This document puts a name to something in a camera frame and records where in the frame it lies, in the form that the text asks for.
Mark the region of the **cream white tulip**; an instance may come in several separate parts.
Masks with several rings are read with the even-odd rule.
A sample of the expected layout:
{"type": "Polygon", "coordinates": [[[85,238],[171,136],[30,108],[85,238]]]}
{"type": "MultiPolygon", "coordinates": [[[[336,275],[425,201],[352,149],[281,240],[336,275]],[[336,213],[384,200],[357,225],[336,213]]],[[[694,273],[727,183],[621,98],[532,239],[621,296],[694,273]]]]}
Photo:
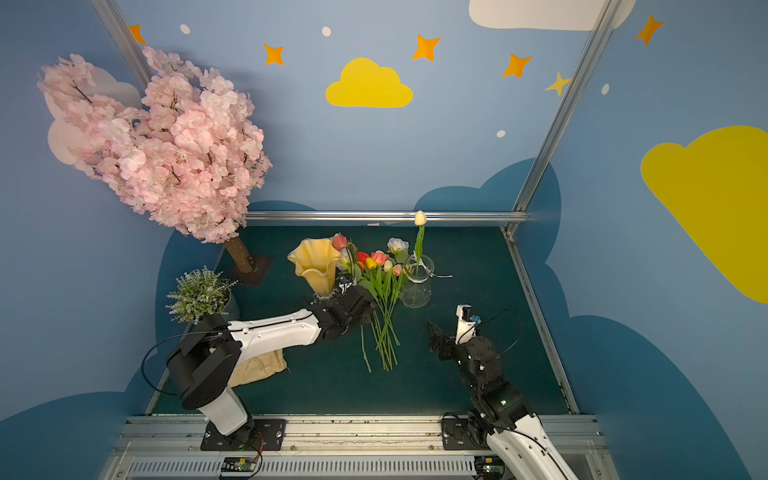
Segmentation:
{"type": "Polygon", "coordinates": [[[413,271],[416,272],[421,265],[421,257],[423,254],[423,243],[425,237],[425,228],[427,223],[427,215],[419,210],[415,213],[414,224],[418,227],[417,238],[414,246],[414,267],[413,271]]]}

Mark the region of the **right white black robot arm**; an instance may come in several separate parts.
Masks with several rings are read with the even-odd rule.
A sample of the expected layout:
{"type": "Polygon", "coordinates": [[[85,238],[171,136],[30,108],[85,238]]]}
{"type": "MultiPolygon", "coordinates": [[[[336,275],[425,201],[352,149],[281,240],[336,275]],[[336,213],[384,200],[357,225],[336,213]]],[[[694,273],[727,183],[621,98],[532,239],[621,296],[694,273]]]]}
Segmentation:
{"type": "Polygon", "coordinates": [[[466,416],[445,414],[440,420],[447,451],[489,450],[515,479],[575,479],[523,395],[504,377],[501,354],[483,336],[446,335],[427,324],[428,349],[454,362],[472,391],[466,416]]]}

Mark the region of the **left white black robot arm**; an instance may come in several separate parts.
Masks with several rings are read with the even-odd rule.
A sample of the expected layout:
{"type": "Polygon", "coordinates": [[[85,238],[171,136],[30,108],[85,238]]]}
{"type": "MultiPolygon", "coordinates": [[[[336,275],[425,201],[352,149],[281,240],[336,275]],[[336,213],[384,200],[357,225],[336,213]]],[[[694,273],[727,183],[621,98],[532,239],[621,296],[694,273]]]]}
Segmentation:
{"type": "Polygon", "coordinates": [[[255,424],[229,386],[239,365],[273,351],[335,340],[370,322],[375,310],[372,295],[353,286],[329,301],[283,316],[228,321],[214,314],[182,336],[166,367],[185,409],[200,411],[213,432],[226,440],[244,440],[255,424]]]}

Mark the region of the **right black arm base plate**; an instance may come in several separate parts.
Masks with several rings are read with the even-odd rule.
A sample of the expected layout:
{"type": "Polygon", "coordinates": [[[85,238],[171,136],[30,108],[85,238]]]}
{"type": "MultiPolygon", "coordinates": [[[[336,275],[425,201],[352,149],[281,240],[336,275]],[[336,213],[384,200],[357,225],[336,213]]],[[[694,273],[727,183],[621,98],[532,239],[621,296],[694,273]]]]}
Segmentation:
{"type": "Polygon", "coordinates": [[[440,419],[441,440],[446,451],[485,450],[484,433],[468,418],[456,415],[440,419]]]}

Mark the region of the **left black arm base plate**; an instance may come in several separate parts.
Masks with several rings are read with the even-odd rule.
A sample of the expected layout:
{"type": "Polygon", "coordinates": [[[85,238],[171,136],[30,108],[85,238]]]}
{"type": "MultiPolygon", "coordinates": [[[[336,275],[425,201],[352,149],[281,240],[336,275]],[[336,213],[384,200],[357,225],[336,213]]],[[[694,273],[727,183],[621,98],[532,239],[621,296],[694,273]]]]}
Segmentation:
{"type": "Polygon", "coordinates": [[[229,435],[208,422],[200,445],[202,451],[279,451],[287,422],[276,418],[251,418],[229,435]]]}

